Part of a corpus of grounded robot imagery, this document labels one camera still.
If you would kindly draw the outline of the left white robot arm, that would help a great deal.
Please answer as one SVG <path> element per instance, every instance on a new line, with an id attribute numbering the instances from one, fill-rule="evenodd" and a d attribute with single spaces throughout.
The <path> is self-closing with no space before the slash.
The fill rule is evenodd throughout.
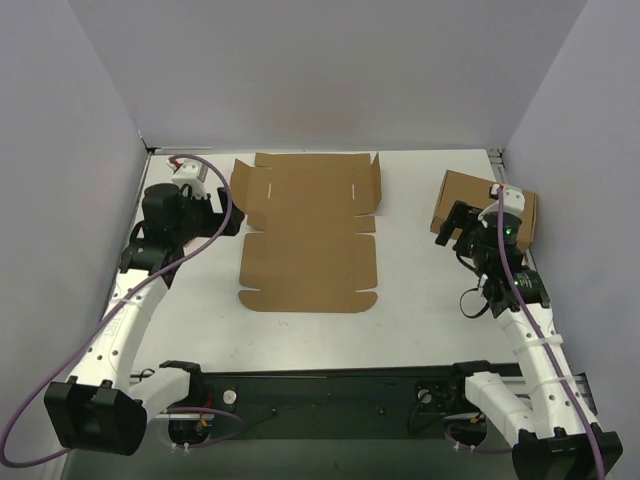
<path id="1" fill-rule="evenodd" d="M 44 395 L 63 447 L 130 456 L 158 414 L 210 405 L 212 397 L 196 363 L 165 361 L 137 385 L 131 385 L 130 375 L 148 324 L 189 257 L 186 245 L 196 238 L 239 232 L 243 213 L 231 202 L 228 188 L 218 188 L 217 195 L 220 213 L 214 212 L 210 195 L 188 184 L 145 189 L 142 218 L 120 258 L 107 323 L 68 378 L 51 382 Z"/>

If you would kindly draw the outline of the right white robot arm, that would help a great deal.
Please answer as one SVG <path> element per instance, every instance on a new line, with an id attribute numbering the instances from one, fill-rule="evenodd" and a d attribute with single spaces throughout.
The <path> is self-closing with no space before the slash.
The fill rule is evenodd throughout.
<path id="1" fill-rule="evenodd" d="M 525 265 L 517 213 L 493 203 L 481 210 L 456 201 L 436 242 L 453 250 L 476 275 L 476 287 L 507 337 L 526 392 L 518 396 L 498 373 L 465 375 L 465 399 L 485 415 L 511 449 L 520 479 L 603 479 L 620 458 L 617 433 L 600 426 L 564 355 L 550 298 Z"/>

